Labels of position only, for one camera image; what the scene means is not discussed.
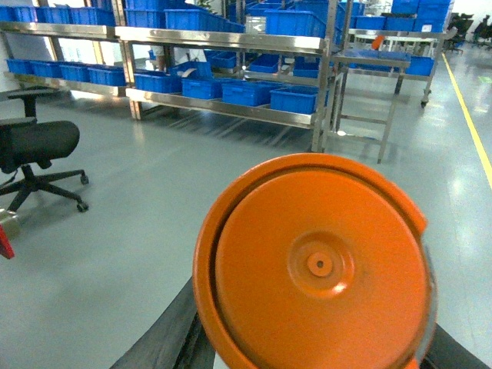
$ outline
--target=chair base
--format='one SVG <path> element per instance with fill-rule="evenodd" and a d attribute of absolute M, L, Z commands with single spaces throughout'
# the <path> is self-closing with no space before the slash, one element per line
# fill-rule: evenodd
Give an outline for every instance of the chair base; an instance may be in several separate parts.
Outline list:
<path fill-rule="evenodd" d="M 54 173 L 52 175 L 34 175 L 31 165 L 22 165 L 22 173 L 24 173 L 24 179 L 9 184 L 3 188 L 0 188 L 0 196 L 4 194 L 11 194 L 12 192 L 18 192 L 14 200 L 8 207 L 10 211 L 17 211 L 22 203 L 28 198 L 31 192 L 46 191 L 64 198 L 70 198 L 77 201 L 77 209 L 80 212 L 85 212 L 89 209 L 89 206 L 83 202 L 82 198 L 70 191 L 64 190 L 58 186 L 54 186 L 50 182 L 58 181 L 63 178 L 74 177 L 80 175 L 80 181 L 83 185 L 89 183 L 89 178 L 84 171 L 64 171 L 62 173 Z"/>

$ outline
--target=wall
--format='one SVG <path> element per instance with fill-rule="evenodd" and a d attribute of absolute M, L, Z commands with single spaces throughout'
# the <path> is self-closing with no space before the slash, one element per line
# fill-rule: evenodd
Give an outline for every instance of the wall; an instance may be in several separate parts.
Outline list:
<path fill-rule="evenodd" d="M 468 34 L 478 26 L 485 15 L 492 16 L 492 1 L 491 0 L 454 0 L 454 13 L 465 13 L 474 15 L 474 23 L 470 27 Z"/>

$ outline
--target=chair armrest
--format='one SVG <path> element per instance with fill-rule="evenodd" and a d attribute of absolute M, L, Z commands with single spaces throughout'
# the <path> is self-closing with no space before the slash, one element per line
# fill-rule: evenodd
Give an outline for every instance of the chair armrest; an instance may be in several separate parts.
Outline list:
<path fill-rule="evenodd" d="M 12 118 L 12 119 L 0 119 L 0 130 L 10 129 L 13 127 L 24 127 L 26 125 L 35 125 L 37 123 L 36 118 Z"/>
<path fill-rule="evenodd" d="M 15 91 L 15 92 L 10 92 L 7 95 L 7 98 L 14 99 L 14 98 L 37 98 L 38 96 L 45 96 L 45 95 L 51 95 L 54 94 L 56 90 L 53 90 L 51 88 L 38 88 L 35 90 L 22 90 L 22 91 Z"/>

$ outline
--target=red object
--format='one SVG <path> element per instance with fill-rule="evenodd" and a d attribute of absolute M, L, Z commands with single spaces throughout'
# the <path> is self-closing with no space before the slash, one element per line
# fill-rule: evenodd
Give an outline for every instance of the red object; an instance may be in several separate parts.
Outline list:
<path fill-rule="evenodd" d="M 8 241 L 8 237 L 5 234 L 3 227 L 0 225 L 0 255 L 7 259 L 12 259 L 15 256 L 14 250 Z"/>

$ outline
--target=stainless steel shelf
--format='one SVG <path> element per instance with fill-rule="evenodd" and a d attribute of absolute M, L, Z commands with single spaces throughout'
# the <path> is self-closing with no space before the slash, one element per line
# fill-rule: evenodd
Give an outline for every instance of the stainless steel shelf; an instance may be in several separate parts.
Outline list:
<path fill-rule="evenodd" d="M 93 83 L 67 81 L 60 78 L 38 77 L 37 75 L 15 75 L 9 71 L 4 72 L 4 76 L 19 82 L 32 83 L 33 85 L 90 92 L 92 94 L 113 96 L 116 98 L 125 97 L 125 86 L 115 87 L 106 85 L 95 85 Z"/>
<path fill-rule="evenodd" d="M 51 23 L 0 22 L 4 32 L 24 35 L 83 38 L 87 40 L 117 41 L 115 27 L 106 25 L 58 25 Z"/>
<path fill-rule="evenodd" d="M 400 76 L 399 73 L 390 73 L 386 71 L 368 71 L 366 69 L 354 69 L 354 68 L 349 68 L 348 72 L 351 75 L 373 75 L 376 77 L 388 77 L 388 78 L 398 78 Z M 429 77 L 425 75 L 403 75 L 404 79 L 410 80 L 410 81 L 426 81 L 429 79 Z"/>
<path fill-rule="evenodd" d="M 393 68 L 408 68 L 410 66 L 409 61 L 382 59 L 382 58 L 366 58 L 361 56 L 345 55 L 344 52 L 333 55 L 334 62 L 340 63 L 357 63 L 357 64 L 369 64 L 369 65 L 383 65 Z"/>
<path fill-rule="evenodd" d="M 227 50 L 263 50 L 303 55 L 321 55 L 325 46 L 322 38 L 303 36 L 176 31 L 136 27 L 116 27 L 115 33 L 121 40 L 130 42 L 188 45 Z"/>
<path fill-rule="evenodd" d="M 367 36 L 387 36 L 387 37 L 400 37 L 400 38 L 432 38 L 441 39 L 445 38 L 446 33 L 436 32 L 407 32 L 407 31 L 380 31 L 373 29 L 356 29 L 351 28 L 348 33 L 350 35 L 367 35 Z"/>
<path fill-rule="evenodd" d="M 153 102 L 173 106 L 175 108 L 211 111 L 223 115 L 231 115 L 234 117 L 248 118 L 258 121 L 269 121 L 270 123 L 277 123 L 279 125 L 288 125 L 291 127 L 304 129 L 313 128 L 311 124 L 311 115 L 271 110 L 265 105 L 262 107 L 233 105 L 226 104 L 219 99 L 201 100 L 199 98 L 186 98 L 181 95 L 161 94 L 133 88 L 127 88 L 126 95 L 132 101 Z"/>
<path fill-rule="evenodd" d="M 246 79 L 261 79 L 264 81 L 293 83 L 295 85 L 317 86 L 317 78 L 296 77 L 293 75 L 279 75 L 278 73 L 259 73 L 257 71 L 244 71 Z"/>

